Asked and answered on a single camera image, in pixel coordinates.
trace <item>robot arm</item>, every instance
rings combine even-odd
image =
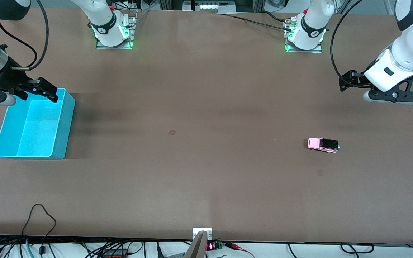
[[[97,39],[105,46],[117,46],[130,37],[128,15],[111,10],[105,0],[71,0],[85,12]],[[0,20],[18,21],[28,13],[31,0],[0,0]],[[0,46],[0,106],[16,103],[14,95],[22,100],[28,93],[42,95],[57,102],[57,88],[43,78],[33,80]]]
[[[92,24],[95,37],[105,46],[113,47],[130,37],[128,14],[111,10],[106,0],[71,0],[78,5]]]
[[[343,76],[354,85],[371,88],[364,93],[365,101],[413,104],[413,92],[410,91],[413,81],[413,0],[396,1],[395,19],[401,36],[384,49],[365,72],[351,70]],[[403,83],[407,83],[406,90],[399,89]],[[343,91],[351,85],[340,80],[340,87]]]
[[[1,20],[20,20],[29,10],[30,0],[0,0]],[[6,45],[0,46],[0,106],[12,106],[17,96],[22,100],[28,93],[42,95],[57,102],[57,88],[43,78],[29,78],[21,66],[6,53]]]
[[[312,50],[318,46],[326,32],[326,25],[336,10],[333,0],[311,0],[310,6],[296,17],[297,28],[288,41],[303,50]]]

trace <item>brown table surface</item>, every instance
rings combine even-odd
[[[340,93],[332,30],[323,54],[285,53],[279,30],[154,11],[133,50],[107,51],[94,49],[81,10],[47,13],[47,56],[28,74],[77,101],[67,158],[0,159],[0,234],[19,234],[40,202],[54,235],[188,239],[203,226],[234,240],[413,243],[413,106]],[[41,51],[39,9],[4,24]],[[348,16],[339,70],[364,69],[399,34],[393,16]],[[0,31],[2,43],[31,61]],[[308,150],[308,137],[341,149]],[[37,209],[27,233],[49,227]]]

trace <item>pink toy car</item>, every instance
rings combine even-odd
[[[310,138],[308,139],[308,148],[310,150],[319,150],[327,153],[336,153],[340,146],[338,140]]]

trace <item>white bracket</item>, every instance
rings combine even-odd
[[[207,240],[213,240],[213,229],[210,228],[193,228],[192,229],[192,239],[195,238],[195,236],[197,235],[197,233],[199,233],[200,231],[206,231],[208,234],[208,239]]]

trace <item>plastic tray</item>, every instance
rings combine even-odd
[[[0,131],[0,158],[64,159],[76,101],[64,89],[58,101],[29,94],[6,110]]]

